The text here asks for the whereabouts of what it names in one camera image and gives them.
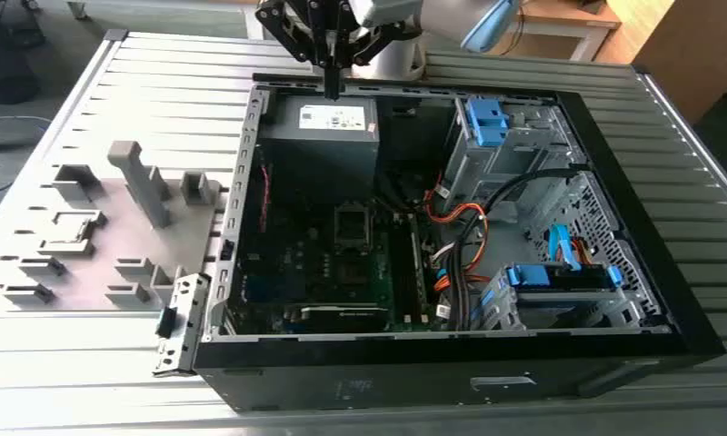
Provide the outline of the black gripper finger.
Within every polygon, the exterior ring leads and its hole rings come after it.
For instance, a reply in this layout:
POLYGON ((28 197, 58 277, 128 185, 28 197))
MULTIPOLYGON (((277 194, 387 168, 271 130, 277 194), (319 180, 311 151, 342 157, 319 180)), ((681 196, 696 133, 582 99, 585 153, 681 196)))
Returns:
POLYGON ((421 1, 335 1, 335 99, 345 90, 343 70, 370 64, 394 41, 418 36, 409 24, 418 12, 421 1))
POLYGON ((257 19, 301 62, 323 69, 325 97, 335 99, 335 64, 327 42, 334 1, 259 1, 257 19))

